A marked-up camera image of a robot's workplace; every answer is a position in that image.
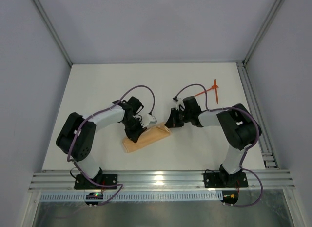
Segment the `peach cloth napkin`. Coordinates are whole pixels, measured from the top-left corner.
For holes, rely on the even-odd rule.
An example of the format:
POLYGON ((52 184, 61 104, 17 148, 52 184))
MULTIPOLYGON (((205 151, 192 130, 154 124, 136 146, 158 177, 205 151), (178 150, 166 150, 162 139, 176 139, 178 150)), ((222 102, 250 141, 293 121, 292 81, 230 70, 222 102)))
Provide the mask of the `peach cloth napkin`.
POLYGON ((171 135, 171 131, 161 122, 145 131, 136 143, 125 137, 122 145, 126 153, 132 153, 171 135))

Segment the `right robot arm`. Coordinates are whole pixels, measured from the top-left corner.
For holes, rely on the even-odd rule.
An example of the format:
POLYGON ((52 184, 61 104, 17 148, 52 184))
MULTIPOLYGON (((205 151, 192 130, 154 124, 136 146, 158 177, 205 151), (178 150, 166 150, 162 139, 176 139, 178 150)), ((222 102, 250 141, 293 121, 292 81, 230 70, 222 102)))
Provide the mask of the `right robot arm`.
POLYGON ((242 164, 247 151, 254 146, 262 134, 259 124, 242 104, 216 110, 202 110, 194 96, 186 97, 180 103, 175 97, 176 107, 171 109, 165 123, 167 128, 180 128, 185 123, 203 128, 219 126, 229 143, 224 162, 219 171, 205 170, 205 188, 248 187, 242 164))

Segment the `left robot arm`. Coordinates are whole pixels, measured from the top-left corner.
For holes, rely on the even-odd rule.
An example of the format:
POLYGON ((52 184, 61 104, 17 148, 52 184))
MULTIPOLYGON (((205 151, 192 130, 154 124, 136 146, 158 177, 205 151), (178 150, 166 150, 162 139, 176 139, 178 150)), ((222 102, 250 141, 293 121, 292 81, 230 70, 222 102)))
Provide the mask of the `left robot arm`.
POLYGON ((88 176, 93 181, 92 184, 105 185, 102 181, 102 169, 91 155, 95 133, 111 124, 122 123, 127 138, 137 143, 141 134, 147 130, 142 117, 138 116, 143 108, 139 99, 131 97, 127 101, 114 101, 107 111, 91 117, 73 112, 62 127, 56 145, 82 170, 83 177, 88 176))

